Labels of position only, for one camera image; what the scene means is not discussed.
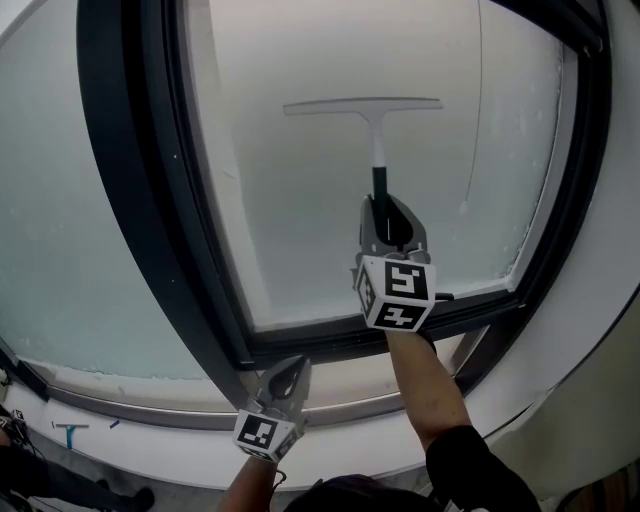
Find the fiducial marker cube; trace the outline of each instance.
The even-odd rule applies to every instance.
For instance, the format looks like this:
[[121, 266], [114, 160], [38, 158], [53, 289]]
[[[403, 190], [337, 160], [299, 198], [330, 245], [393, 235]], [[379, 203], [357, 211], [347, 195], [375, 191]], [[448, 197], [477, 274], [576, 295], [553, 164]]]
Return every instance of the fiducial marker cube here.
[[433, 309], [436, 296], [433, 265], [363, 256], [356, 291], [369, 327], [417, 331]]
[[233, 442], [247, 455], [280, 462], [302, 437], [296, 424], [240, 409]]

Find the glass pane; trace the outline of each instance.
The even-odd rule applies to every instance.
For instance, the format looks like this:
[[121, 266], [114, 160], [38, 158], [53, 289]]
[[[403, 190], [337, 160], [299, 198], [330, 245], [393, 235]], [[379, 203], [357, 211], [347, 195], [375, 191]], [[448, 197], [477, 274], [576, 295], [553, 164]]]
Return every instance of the glass pane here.
[[158, 306], [111, 210], [85, 124], [75, 38], [76, 2], [55, 0], [0, 48], [0, 336], [50, 377], [109, 381], [117, 396], [135, 379], [149, 393], [154, 377], [215, 388]]
[[427, 228], [439, 291], [506, 286], [551, 155], [561, 47], [479, 5], [190, 2], [213, 213], [256, 330], [359, 313], [349, 270], [372, 188], [366, 123], [287, 117], [289, 103], [440, 98], [443, 110], [385, 117], [389, 191]]

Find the squeegee blade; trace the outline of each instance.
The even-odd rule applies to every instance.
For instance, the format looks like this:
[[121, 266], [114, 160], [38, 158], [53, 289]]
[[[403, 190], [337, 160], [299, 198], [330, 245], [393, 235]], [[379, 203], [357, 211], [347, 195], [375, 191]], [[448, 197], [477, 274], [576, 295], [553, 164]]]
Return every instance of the squeegee blade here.
[[362, 113], [370, 111], [439, 110], [442, 102], [437, 98], [344, 98], [339, 100], [305, 101], [284, 105], [287, 116], [331, 113]]

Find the sleeve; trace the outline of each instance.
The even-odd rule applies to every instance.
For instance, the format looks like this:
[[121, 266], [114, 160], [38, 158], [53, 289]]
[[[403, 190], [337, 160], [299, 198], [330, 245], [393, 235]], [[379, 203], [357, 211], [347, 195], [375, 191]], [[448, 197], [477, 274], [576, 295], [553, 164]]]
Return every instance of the sleeve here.
[[427, 471], [441, 503], [464, 510], [540, 511], [524, 481], [493, 455], [478, 431], [455, 427], [427, 449]]

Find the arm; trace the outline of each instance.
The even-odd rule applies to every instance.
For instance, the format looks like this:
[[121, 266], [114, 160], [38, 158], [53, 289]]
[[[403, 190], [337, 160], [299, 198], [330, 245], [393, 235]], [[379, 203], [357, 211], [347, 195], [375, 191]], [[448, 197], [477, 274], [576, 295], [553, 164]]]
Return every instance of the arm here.
[[425, 451], [443, 432], [471, 425], [460, 390], [429, 344], [414, 332], [386, 335], [407, 416]]
[[539, 512], [535, 497], [471, 426], [460, 390], [420, 335], [387, 332], [398, 387], [436, 496], [465, 510]]
[[269, 510], [277, 464], [249, 457], [224, 493], [218, 512], [264, 512]]

